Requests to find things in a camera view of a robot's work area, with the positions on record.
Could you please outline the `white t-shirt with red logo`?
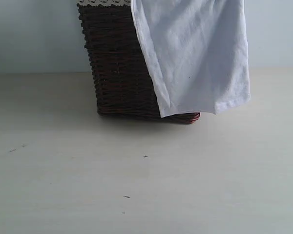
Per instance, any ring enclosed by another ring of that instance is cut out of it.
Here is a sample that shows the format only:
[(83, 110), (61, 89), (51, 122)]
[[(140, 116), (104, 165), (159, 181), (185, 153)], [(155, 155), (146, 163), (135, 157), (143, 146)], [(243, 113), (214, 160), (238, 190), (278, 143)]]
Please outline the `white t-shirt with red logo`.
[(242, 0), (133, 0), (161, 117), (218, 114), (250, 100)]

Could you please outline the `dark brown wicker basket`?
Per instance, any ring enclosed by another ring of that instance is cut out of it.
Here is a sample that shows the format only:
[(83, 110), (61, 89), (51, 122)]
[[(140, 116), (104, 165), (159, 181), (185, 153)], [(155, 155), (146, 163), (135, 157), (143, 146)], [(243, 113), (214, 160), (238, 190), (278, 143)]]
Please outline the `dark brown wicker basket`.
[(200, 113), (160, 116), (130, 6), (77, 6), (99, 115), (178, 124), (199, 119)]

